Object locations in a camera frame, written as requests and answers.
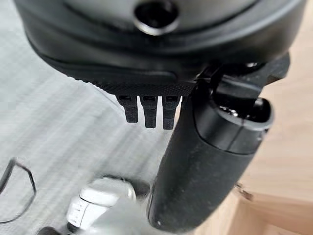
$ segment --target textured grip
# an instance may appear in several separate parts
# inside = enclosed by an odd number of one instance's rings
[[[220,112],[212,106],[206,109],[210,108],[211,112]],[[189,98],[183,103],[179,122],[162,159],[153,187],[149,221],[152,226],[160,230],[184,233],[198,227],[224,200],[257,149],[256,147],[253,153],[244,154],[240,153],[241,148],[231,147],[236,150],[234,153],[209,144],[200,136],[195,116],[199,114],[194,112]],[[225,122],[230,122],[229,125],[236,125],[236,121],[231,121],[232,118],[236,119],[231,116],[224,119],[219,115],[213,119],[211,115],[211,119],[207,119],[207,122],[223,119]],[[206,131],[227,133],[223,128],[228,129],[229,125],[219,122],[219,125],[211,125],[211,128]],[[238,126],[239,134],[233,135],[233,140],[221,141],[229,141],[229,146],[232,146],[237,136],[245,140],[244,122],[238,122]],[[260,126],[254,131],[263,132]],[[247,143],[255,146],[255,141],[245,141],[246,144],[239,145],[243,146],[243,152],[246,151]]]

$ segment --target black plastic part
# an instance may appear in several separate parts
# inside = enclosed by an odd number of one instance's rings
[[[273,78],[284,78],[289,65],[290,56],[287,53],[281,58],[251,68],[245,64],[222,66],[221,78],[215,79],[219,83],[214,91],[214,100],[218,105],[236,110],[245,118],[263,87],[272,82]]]
[[[137,96],[117,95],[116,99],[124,107],[126,121],[128,123],[138,122]]]
[[[163,96],[163,129],[172,130],[174,128],[174,118],[176,108],[180,102],[180,96]]]
[[[265,122],[253,122],[222,112],[204,98],[183,102],[161,161],[149,208],[149,221],[157,229],[184,233],[206,220],[236,184],[263,139],[260,135],[271,125],[270,106],[265,114],[259,112],[267,116]]]
[[[39,230],[37,235],[61,235],[53,227],[44,227]]]
[[[145,115],[145,125],[147,128],[157,126],[157,96],[141,96],[140,102]]]
[[[285,54],[299,29],[305,2],[261,0],[220,24],[151,37],[91,22],[63,0],[15,0],[33,47],[63,62],[65,74],[71,73],[66,65],[105,65],[172,71],[178,83],[193,83],[212,60],[267,62]]]
[[[80,231],[80,229],[79,229],[78,227],[72,225],[72,224],[69,223],[69,222],[67,223],[67,229],[68,229],[71,233],[73,233],[73,234],[76,234],[76,233],[78,233],[78,232]]]

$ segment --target wooden floor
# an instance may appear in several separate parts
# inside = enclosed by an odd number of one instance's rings
[[[286,79],[265,88],[276,120],[241,181],[250,191],[313,202],[313,1],[291,48]],[[70,198],[94,177],[124,174],[151,182],[171,135],[127,125],[114,99],[66,78],[30,49],[12,0],[0,1],[0,174],[12,157],[31,168],[38,196],[2,235],[61,231]],[[13,177],[0,212],[20,204],[26,181]]]

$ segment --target black plastic tab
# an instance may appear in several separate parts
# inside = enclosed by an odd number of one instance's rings
[[[117,95],[117,101],[124,107],[126,121],[129,123],[138,122],[137,96]]]
[[[141,105],[145,115],[145,124],[147,128],[157,126],[157,96],[141,96]]]
[[[180,96],[162,97],[164,130],[172,130],[174,128],[174,118],[179,101]]]

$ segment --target white plastic part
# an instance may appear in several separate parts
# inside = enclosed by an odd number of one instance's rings
[[[88,202],[80,197],[74,197],[67,211],[67,221],[76,227],[80,227]]]
[[[90,203],[85,210],[80,229],[88,229],[93,224],[93,222],[107,210],[109,210],[109,208]]]
[[[136,193],[129,182],[109,177],[97,179],[83,187],[79,197],[72,199],[67,220],[75,227],[86,230],[120,198],[136,200]]]
[[[112,207],[121,197],[135,200],[136,193],[130,183],[105,177],[84,187],[80,192],[80,197],[93,204]]]

